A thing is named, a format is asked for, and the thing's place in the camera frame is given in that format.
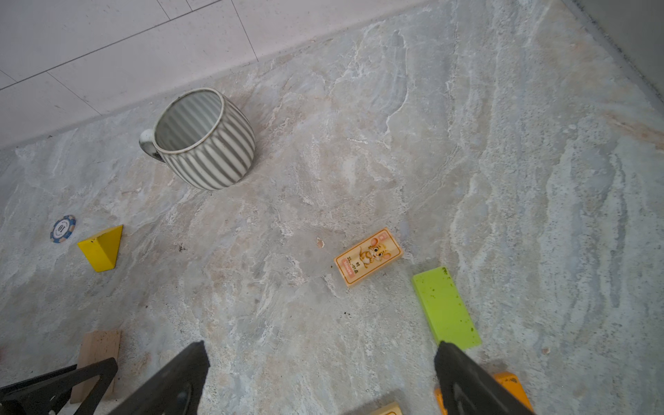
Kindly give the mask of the dragon picture wooden block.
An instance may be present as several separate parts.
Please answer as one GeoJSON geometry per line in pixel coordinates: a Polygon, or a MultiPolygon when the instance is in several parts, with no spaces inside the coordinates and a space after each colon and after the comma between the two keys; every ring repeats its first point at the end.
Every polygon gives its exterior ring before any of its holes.
{"type": "Polygon", "coordinates": [[[403,415],[399,403],[394,401],[370,413],[370,415],[403,415]]]}

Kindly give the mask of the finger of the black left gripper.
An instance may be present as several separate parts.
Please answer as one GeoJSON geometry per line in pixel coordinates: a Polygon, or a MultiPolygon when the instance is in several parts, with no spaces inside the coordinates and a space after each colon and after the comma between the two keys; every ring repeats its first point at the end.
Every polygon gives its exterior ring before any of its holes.
{"type": "Polygon", "coordinates": [[[118,371],[115,358],[84,368],[72,365],[1,388],[2,414],[58,414],[71,398],[73,388],[98,378],[75,414],[94,414],[118,371]]]}

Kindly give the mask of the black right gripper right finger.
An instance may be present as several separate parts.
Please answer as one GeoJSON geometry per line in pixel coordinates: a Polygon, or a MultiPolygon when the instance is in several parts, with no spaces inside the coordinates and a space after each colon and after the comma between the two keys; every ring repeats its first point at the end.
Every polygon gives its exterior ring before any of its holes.
{"type": "Polygon", "coordinates": [[[534,414],[453,343],[439,344],[434,367],[448,414],[534,414]]]}

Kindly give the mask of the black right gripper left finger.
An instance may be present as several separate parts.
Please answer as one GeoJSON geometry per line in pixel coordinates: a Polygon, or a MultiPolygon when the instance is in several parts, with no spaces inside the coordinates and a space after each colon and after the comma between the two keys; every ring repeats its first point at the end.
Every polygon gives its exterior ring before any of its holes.
{"type": "Polygon", "coordinates": [[[204,341],[192,342],[111,414],[198,413],[210,368],[204,341]]]}

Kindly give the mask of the plain wooden block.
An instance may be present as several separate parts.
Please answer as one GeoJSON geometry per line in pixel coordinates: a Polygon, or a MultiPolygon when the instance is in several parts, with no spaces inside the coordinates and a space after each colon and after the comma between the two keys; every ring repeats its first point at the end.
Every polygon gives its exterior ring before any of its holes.
{"type": "MultiPolygon", "coordinates": [[[[77,368],[84,368],[111,357],[115,360],[119,359],[121,335],[121,330],[96,330],[84,335],[77,368]]],[[[81,403],[92,391],[99,378],[96,376],[74,386],[69,402],[72,405],[81,403]]]]}

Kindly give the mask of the orange yellow block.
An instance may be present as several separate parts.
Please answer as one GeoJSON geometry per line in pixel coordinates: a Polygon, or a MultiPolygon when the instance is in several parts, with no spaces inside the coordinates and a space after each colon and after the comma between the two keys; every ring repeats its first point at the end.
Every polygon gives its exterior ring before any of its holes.
{"type": "MultiPolygon", "coordinates": [[[[531,412],[534,411],[534,408],[532,407],[529,398],[527,397],[527,394],[522,387],[522,384],[519,381],[519,378],[510,373],[510,372],[502,372],[502,373],[496,373],[493,375],[493,378],[501,385],[503,386],[510,394],[512,394],[520,403],[524,404],[526,408],[528,408],[531,412]]],[[[441,389],[439,387],[436,387],[434,389],[434,395],[437,400],[437,404],[439,405],[439,409],[442,413],[442,415],[447,415],[447,410],[444,407],[444,400],[443,396],[441,393],[441,389]]]]}

